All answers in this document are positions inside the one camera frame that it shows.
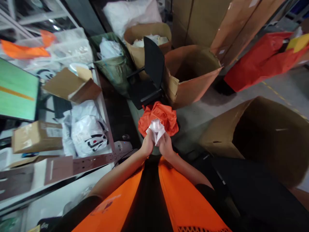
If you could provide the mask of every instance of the yellow floor line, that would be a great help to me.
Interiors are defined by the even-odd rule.
[[[262,82],[262,83],[263,83],[264,85],[266,85],[269,89],[271,89],[276,95],[278,95],[278,97],[281,98],[288,106],[291,106],[291,107],[292,107],[292,110],[293,110],[294,112],[298,113],[303,119],[306,119],[307,121],[309,121],[308,118],[307,118],[306,116],[302,115],[302,114],[299,112],[298,109],[294,108],[294,107],[292,106],[291,103],[289,103],[284,97],[282,97],[282,96],[281,96],[277,91],[275,91],[272,87],[270,87],[268,84],[266,84],[266,82]]]

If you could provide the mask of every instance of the computer monitor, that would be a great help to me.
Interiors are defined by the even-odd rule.
[[[39,84],[36,76],[0,59],[0,117],[34,121]]]

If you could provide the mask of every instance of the red plastic bag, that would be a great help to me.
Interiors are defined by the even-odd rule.
[[[146,107],[143,116],[138,121],[138,130],[144,137],[147,135],[146,130],[150,126],[151,120],[154,119],[160,120],[169,136],[173,136],[179,131],[176,111],[172,110],[170,106],[156,101],[153,106]]]
[[[45,47],[49,47],[53,41],[56,40],[56,36],[48,31],[41,30],[43,47],[25,47],[19,46],[6,40],[1,40],[2,48],[5,54],[13,59],[32,59],[36,57],[49,57],[51,56]]]
[[[293,49],[278,53],[283,40],[292,32],[264,35],[226,74],[224,81],[235,91],[242,91],[265,79],[290,70],[309,49],[293,53]]]

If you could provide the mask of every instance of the green bag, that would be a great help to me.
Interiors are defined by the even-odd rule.
[[[119,43],[121,45],[123,56],[99,60],[97,53],[100,52],[100,43],[103,37],[109,41]],[[89,41],[95,59],[97,60],[94,62],[96,67],[106,76],[118,93],[128,98],[128,89],[130,84],[127,77],[133,72],[133,63],[125,45],[113,32],[92,36],[89,38]]]

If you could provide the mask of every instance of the chair backrest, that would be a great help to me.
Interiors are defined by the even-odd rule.
[[[161,87],[164,74],[164,55],[151,39],[144,37],[145,72],[150,76],[157,89]]]

